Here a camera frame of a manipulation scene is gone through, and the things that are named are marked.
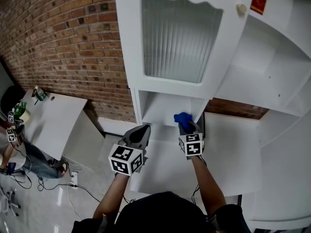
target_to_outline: tile floor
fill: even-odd
[[[107,135],[105,138],[104,151],[100,154],[98,163],[92,168],[85,167],[83,172],[78,174],[78,184],[86,188],[94,197],[101,200],[109,188],[114,173],[111,171],[108,154],[119,137]],[[70,165],[70,170],[79,170],[79,166]],[[16,202],[21,206],[17,209],[19,217],[13,216],[11,212],[7,215],[0,214],[1,233],[70,233],[75,220],[79,218],[74,214],[73,208],[68,199],[67,186],[58,186],[54,190],[42,192],[38,191],[38,178],[30,173],[32,187],[28,190],[21,188],[16,181],[8,176],[0,175],[0,186],[4,192],[14,190]],[[70,176],[67,173],[59,180],[45,180],[46,188],[53,188],[57,184],[67,184]],[[23,184],[29,187],[29,181]],[[82,218],[92,217],[98,202],[94,200],[86,191],[82,189],[74,190],[68,187],[70,199],[74,205],[76,213]],[[125,192],[127,199],[140,199],[147,194],[132,192],[129,189]],[[236,203],[237,198],[228,198],[228,202]],[[126,205],[122,201],[121,210]]]

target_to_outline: sandal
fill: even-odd
[[[56,162],[57,162],[56,159],[50,159],[50,160],[48,160],[48,163],[49,163],[49,165],[50,165],[51,167],[55,166]]]
[[[62,176],[64,176],[64,174],[67,172],[68,170],[68,164],[67,163],[63,163],[60,167],[59,170],[62,174]]]

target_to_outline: frosted glass panel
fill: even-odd
[[[145,74],[200,83],[222,14],[207,2],[142,0]]]

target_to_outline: blue cloth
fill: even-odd
[[[180,114],[174,115],[175,122],[181,123],[185,130],[189,130],[190,126],[188,121],[192,121],[192,115],[187,114],[186,112],[182,112]]]
[[[31,160],[32,165],[30,164],[29,159],[26,158],[26,162],[22,167],[23,169],[29,170],[31,166],[30,171],[42,178],[58,179],[62,177],[60,170],[51,167],[43,153],[41,153],[36,146],[29,142],[24,142],[24,144],[26,153]]]

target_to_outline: brick wall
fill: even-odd
[[[269,110],[246,103],[213,98],[208,102],[204,111],[235,117],[261,119]]]
[[[86,112],[135,121],[115,0],[1,0],[0,55],[23,89],[88,99]]]

